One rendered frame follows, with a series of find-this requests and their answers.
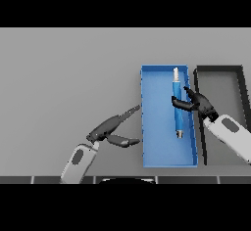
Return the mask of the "blue pipe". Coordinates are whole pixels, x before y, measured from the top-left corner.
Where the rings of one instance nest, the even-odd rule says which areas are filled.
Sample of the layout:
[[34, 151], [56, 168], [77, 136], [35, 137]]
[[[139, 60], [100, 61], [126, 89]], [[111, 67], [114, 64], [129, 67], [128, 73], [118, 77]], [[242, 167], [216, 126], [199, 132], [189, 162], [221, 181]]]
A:
[[[180, 90], [180, 81], [178, 79], [178, 68], [173, 70], [174, 79], [173, 79], [173, 93], [177, 99], [181, 99], [181, 90]], [[182, 138], [183, 135], [183, 126], [182, 126], [182, 110], [175, 108], [175, 121], [176, 121], [176, 137], [178, 139]]]

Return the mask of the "blue bin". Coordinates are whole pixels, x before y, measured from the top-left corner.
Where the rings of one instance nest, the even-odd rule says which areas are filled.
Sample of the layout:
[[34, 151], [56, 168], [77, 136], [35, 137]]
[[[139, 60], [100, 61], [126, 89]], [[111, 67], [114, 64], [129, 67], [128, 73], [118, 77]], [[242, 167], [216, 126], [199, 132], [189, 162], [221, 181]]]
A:
[[193, 113], [182, 112], [181, 138], [176, 137], [175, 107], [172, 105], [173, 70], [178, 68], [181, 100], [189, 102], [187, 65], [142, 65], [141, 130], [143, 166], [196, 167], [198, 164]]

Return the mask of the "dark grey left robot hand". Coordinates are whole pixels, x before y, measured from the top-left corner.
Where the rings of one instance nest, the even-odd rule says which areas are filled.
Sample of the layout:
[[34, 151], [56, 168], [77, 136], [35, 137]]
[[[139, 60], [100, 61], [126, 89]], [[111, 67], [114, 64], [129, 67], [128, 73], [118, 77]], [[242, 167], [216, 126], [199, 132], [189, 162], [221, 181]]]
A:
[[140, 142], [139, 139], [125, 138], [119, 135], [113, 135], [113, 132], [118, 128], [118, 126], [132, 116], [136, 111], [140, 109], [137, 105], [122, 115], [114, 115], [100, 123], [95, 127], [87, 136], [86, 139], [94, 144], [95, 142], [107, 140], [110, 144], [119, 146], [122, 148], [127, 148], [132, 145], [136, 145]]

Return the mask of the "dark grey bin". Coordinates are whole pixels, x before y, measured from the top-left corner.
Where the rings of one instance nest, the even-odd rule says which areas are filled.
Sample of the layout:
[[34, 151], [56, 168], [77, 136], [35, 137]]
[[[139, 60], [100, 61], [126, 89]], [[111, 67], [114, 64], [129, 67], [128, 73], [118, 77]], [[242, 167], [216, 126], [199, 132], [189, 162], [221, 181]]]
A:
[[[193, 74], [195, 91], [205, 95], [220, 116], [229, 115], [251, 130], [251, 98], [242, 66], [198, 66]], [[201, 117], [199, 123], [205, 165], [247, 165], [203, 126]]]

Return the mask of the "dark strip with pale lines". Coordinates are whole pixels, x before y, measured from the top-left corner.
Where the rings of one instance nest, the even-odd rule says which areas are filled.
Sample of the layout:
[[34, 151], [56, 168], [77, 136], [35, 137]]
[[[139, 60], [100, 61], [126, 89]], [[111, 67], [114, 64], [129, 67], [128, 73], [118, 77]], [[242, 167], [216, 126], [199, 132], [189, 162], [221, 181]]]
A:
[[[59, 184], [58, 176], [0, 176], [0, 184]], [[251, 184], [251, 176], [86, 176], [81, 184]]]

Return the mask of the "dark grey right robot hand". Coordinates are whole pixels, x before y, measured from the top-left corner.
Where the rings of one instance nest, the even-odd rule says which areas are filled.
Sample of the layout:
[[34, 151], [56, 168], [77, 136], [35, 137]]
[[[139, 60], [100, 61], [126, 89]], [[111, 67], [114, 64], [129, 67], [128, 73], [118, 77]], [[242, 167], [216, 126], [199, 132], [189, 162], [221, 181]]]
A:
[[187, 112], [197, 111], [202, 119], [208, 118], [211, 122], [214, 122], [219, 117], [215, 108], [204, 95], [194, 92], [186, 86], [184, 86], [183, 89], [186, 91], [190, 101], [181, 101], [176, 96], [173, 96], [172, 104], [175, 108]]

